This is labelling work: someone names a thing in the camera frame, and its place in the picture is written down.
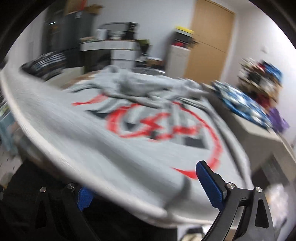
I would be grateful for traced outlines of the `grey printed hoodie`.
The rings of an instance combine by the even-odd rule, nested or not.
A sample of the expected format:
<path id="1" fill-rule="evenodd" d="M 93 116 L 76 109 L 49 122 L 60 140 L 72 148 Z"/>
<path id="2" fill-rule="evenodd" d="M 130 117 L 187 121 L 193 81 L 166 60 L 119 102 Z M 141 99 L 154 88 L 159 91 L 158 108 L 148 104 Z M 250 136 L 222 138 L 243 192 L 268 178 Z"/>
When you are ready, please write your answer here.
<path id="1" fill-rule="evenodd" d="M 253 187 L 247 154 L 192 80 L 108 66 L 61 89 L 8 65 L 1 88 L 25 136 L 54 166 L 150 224 L 215 219 L 199 161 Z"/>

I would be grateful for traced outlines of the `grey storage box right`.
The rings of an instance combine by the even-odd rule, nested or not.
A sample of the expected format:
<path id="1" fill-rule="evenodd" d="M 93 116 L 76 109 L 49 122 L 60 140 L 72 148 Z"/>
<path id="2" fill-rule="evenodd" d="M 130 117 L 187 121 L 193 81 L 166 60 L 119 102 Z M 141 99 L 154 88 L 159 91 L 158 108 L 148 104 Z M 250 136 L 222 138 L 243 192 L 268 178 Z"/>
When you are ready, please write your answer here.
<path id="1" fill-rule="evenodd" d="M 210 103 L 245 150 L 253 184 L 264 189 L 276 183 L 284 186 L 295 184 L 295 156 L 285 139 L 232 113 L 214 93 L 213 87 L 206 84 L 202 84 L 202 87 L 210 92 Z"/>

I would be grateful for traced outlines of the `purple bag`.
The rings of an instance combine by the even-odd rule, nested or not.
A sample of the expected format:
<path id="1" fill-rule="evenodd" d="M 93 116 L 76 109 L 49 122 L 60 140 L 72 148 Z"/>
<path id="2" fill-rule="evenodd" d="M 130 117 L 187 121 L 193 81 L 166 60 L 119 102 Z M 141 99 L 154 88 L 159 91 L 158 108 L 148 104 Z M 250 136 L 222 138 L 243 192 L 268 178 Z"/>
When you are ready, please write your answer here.
<path id="1" fill-rule="evenodd" d="M 287 121 L 280 115 L 277 108 L 271 108 L 268 114 L 269 120 L 273 125 L 273 130 L 277 133 L 283 134 L 286 130 L 290 128 Z"/>

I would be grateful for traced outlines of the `blue white plaid garment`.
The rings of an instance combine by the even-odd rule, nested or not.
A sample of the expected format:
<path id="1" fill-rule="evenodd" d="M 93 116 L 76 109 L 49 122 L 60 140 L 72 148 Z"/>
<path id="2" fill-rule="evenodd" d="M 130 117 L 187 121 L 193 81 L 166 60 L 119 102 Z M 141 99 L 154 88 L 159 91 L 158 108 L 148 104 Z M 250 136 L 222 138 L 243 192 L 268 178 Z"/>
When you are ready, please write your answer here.
<path id="1" fill-rule="evenodd" d="M 264 109 L 249 96 L 228 83 L 212 81 L 216 95 L 234 114 L 264 128 L 272 129 L 273 125 Z"/>

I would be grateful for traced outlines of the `black white plaid garment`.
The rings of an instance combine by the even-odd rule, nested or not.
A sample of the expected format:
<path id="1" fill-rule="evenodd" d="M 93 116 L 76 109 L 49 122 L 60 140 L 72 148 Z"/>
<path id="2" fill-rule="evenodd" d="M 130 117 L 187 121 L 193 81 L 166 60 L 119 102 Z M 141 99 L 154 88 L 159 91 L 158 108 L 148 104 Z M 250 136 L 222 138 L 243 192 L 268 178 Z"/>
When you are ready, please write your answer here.
<path id="1" fill-rule="evenodd" d="M 49 52 L 23 64 L 20 69 L 29 75 L 47 81 L 61 74 L 62 70 L 66 67 L 66 63 L 66 56 L 63 53 Z"/>

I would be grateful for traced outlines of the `wooden shoe rack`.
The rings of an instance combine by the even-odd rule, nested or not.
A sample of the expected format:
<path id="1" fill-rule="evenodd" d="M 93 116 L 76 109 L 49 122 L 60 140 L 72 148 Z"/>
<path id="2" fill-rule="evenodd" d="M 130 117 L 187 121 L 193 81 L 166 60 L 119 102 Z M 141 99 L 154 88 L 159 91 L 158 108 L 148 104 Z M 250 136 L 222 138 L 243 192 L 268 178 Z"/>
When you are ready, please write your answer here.
<path id="1" fill-rule="evenodd" d="M 278 104 L 281 78 L 281 72 L 266 61 L 244 58 L 240 62 L 237 86 L 268 113 Z"/>

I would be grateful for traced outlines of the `white drawer desk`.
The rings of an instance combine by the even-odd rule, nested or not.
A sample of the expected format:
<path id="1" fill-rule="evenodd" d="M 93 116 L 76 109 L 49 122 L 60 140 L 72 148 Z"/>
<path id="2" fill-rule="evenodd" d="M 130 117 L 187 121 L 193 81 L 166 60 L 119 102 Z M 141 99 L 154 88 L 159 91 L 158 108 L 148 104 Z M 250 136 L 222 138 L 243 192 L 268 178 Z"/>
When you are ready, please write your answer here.
<path id="1" fill-rule="evenodd" d="M 86 41 L 80 44 L 80 52 L 86 73 L 108 65 L 132 69 L 140 54 L 135 40 Z"/>

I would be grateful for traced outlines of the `white tall cabinet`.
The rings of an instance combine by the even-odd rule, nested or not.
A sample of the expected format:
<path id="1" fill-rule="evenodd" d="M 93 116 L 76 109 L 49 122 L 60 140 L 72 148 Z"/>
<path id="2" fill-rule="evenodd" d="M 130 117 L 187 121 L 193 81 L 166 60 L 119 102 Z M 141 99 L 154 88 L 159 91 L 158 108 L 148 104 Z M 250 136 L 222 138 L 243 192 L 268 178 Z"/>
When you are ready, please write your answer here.
<path id="1" fill-rule="evenodd" d="M 187 69 L 190 52 L 191 51 L 187 48 L 170 45 L 165 67 L 167 77 L 184 77 L 185 71 Z"/>

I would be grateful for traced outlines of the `dark grey refrigerator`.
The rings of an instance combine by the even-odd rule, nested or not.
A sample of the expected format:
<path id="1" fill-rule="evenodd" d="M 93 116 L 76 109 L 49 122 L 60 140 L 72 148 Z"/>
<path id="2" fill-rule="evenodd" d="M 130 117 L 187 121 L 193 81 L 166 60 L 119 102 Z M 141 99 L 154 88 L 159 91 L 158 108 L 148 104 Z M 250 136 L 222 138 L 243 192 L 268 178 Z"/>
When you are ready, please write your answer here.
<path id="1" fill-rule="evenodd" d="M 77 11 L 66 16 L 62 11 L 48 11 L 45 17 L 41 53 L 59 52 L 66 57 L 66 67 L 80 67 L 80 39 L 91 36 L 95 15 Z"/>

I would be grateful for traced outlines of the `stacked shoe boxes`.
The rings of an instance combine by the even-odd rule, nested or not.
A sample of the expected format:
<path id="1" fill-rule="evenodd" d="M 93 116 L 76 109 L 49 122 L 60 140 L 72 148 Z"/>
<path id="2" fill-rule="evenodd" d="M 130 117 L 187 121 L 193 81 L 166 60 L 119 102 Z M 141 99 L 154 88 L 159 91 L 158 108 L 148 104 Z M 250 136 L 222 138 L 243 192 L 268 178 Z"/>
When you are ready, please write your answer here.
<path id="1" fill-rule="evenodd" d="M 172 45 L 178 46 L 178 47 L 183 47 L 183 48 L 191 48 L 195 44 L 194 40 L 194 31 L 177 26 L 175 27 L 175 33 L 174 33 L 174 38 Z"/>

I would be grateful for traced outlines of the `wooden door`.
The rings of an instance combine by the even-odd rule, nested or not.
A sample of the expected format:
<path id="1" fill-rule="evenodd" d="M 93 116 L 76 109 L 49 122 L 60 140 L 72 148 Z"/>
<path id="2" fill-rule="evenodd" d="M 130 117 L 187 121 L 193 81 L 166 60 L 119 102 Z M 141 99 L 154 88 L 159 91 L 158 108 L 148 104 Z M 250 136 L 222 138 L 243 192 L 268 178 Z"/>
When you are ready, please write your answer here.
<path id="1" fill-rule="evenodd" d="M 185 77 L 210 84 L 219 80 L 231 42 L 235 13 L 213 1 L 196 1 L 192 46 Z"/>

